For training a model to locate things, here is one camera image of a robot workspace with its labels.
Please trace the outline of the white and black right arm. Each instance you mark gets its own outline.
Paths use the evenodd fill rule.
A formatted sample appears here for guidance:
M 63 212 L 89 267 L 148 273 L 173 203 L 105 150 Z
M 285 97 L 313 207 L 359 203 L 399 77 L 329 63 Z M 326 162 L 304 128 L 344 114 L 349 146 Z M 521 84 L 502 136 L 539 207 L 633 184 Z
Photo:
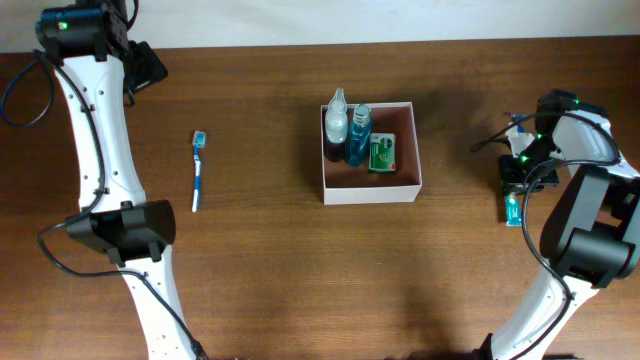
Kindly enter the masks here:
M 473 351 L 476 359 L 546 358 L 571 316 L 639 262 L 639 173 L 615 142 L 606 110 L 553 90 L 535 113 L 510 119 L 488 140 L 510 149 L 498 159 L 507 222 L 521 228 L 540 269 L 512 317 Z M 534 242 L 530 198 L 558 185 L 560 168 L 570 181 Z

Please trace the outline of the red and green toothpaste tube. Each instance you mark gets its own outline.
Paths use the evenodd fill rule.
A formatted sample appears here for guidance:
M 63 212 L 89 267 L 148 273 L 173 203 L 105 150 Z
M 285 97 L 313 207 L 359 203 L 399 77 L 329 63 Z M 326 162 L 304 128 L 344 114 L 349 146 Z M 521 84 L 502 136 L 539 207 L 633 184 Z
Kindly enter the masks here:
M 510 193 L 504 197 L 506 225 L 508 227 L 520 227 L 522 224 L 521 208 L 519 201 L 514 193 Z

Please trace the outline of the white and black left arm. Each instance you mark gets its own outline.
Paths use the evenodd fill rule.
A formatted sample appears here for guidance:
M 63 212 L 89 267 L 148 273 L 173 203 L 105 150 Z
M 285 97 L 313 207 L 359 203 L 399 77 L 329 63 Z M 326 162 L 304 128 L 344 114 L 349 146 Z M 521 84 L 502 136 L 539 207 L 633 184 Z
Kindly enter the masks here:
M 42 11 L 39 57 L 66 98 L 80 171 L 80 212 L 61 223 L 70 238 L 108 258 L 133 297 L 151 359 L 204 359 L 189 331 L 172 270 L 176 222 L 167 200 L 149 201 L 138 178 L 125 119 L 137 92 L 168 71 L 128 31 L 122 1 L 77 1 Z

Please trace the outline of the blue and white toothbrush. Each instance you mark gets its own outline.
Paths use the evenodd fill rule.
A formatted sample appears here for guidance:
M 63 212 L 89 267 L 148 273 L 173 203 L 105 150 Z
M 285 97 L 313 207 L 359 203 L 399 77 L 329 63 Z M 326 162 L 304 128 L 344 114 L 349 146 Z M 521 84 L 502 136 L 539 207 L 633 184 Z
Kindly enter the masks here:
M 192 199 L 192 212 L 196 213 L 200 206 L 201 192 L 201 160 L 200 150 L 206 145 L 206 133 L 203 131 L 195 131 L 193 137 L 193 160 L 194 160 L 194 188 Z

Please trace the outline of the blue disposable razor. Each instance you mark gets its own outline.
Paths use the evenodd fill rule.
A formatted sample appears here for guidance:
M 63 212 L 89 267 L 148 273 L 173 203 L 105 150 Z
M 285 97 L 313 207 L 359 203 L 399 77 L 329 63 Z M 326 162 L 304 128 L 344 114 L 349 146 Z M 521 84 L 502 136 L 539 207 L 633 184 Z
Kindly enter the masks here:
M 522 118 L 527 116 L 526 113 L 514 113 L 514 112 L 505 112 L 505 115 L 508 116 L 512 122 L 518 122 Z M 525 129 L 522 125 L 517 125 L 516 130 L 520 133 L 525 132 Z

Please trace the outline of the clear foam soap pump bottle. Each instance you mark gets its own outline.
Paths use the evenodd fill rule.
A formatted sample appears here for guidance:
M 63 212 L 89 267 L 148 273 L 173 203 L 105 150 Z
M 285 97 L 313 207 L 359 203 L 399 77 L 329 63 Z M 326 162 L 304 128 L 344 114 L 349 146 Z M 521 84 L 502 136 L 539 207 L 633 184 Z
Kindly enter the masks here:
M 344 159 L 348 133 L 347 109 L 344 89 L 337 88 L 324 119 L 324 155 L 331 162 Z

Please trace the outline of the green soap bar pack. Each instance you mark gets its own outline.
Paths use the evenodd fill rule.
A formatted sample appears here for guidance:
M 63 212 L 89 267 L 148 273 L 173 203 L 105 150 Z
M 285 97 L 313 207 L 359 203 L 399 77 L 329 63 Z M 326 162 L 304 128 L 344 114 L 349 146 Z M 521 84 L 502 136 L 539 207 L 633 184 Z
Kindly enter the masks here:
M 369 171 L 372 173 L 394 173 L 396 136 L 392 133 L 370 135 Z

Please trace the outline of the teal mouthwash bottle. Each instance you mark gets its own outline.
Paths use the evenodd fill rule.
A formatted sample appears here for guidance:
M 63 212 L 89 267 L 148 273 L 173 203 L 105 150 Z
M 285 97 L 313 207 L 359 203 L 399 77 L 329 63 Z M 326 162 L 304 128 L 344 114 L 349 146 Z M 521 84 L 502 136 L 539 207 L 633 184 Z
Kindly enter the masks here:
M 360 166 L 368 155 L 372 128 L 372 110 L 366 104 L 359 104 L 353 111 L 349 128 L 346 162 L 350 166 Z

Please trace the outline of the white open cardboard box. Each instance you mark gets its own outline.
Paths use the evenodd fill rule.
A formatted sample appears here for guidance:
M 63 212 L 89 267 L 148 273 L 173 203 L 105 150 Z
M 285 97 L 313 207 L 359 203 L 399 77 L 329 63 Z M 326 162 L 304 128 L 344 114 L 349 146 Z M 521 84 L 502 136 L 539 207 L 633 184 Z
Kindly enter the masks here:
M 422 172 L 410 102 L 371 103 L 369 154 L 355 167 L 322 159 L 323 203 L 352 205 L 411 203 L 422 187 Z

